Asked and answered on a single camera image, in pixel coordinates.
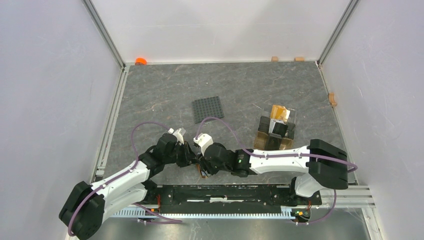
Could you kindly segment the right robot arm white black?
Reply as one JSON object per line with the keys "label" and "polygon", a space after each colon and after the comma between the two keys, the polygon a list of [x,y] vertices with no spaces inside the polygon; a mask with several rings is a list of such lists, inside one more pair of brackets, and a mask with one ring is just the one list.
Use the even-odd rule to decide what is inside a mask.
{"label": "right robot arm white black", "polygon": [[226,149],[205,134],[194,139],[210,175],[218,171],[245,178],[268,172],[296,172],[289,199],[302,204],[321,189],[345,190],[349,186],[347,154],[321,139],[288,150]]}

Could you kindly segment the brown leather card holder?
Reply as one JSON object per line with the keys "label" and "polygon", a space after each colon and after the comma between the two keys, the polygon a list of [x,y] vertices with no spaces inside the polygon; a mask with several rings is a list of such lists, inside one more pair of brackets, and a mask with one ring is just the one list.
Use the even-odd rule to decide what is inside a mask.
{"label": "brown leather card holder", "polygon": [[199,175],[202,179],[207,179],[209,177],[208,171],[204,169],[200,164],[196,164],[197,170],[199,172]]}

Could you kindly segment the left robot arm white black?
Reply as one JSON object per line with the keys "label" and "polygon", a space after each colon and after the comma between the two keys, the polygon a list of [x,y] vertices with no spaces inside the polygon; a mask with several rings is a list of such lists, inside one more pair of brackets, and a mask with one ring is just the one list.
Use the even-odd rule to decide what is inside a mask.
{"label": "left robot arm white black", "polygon": [[137,154],[136,160],[124,169],[91,184],[77,183],[59,212],[68,235],[87,240],[103,222],[123,208],[140,201],[153,203],[157,190],[144,183],[151,184],[150,179],[163,171],[165,165],[175,164],[184,156],[187,149],[184,134],[184,128],[170,128],[156,145]]}

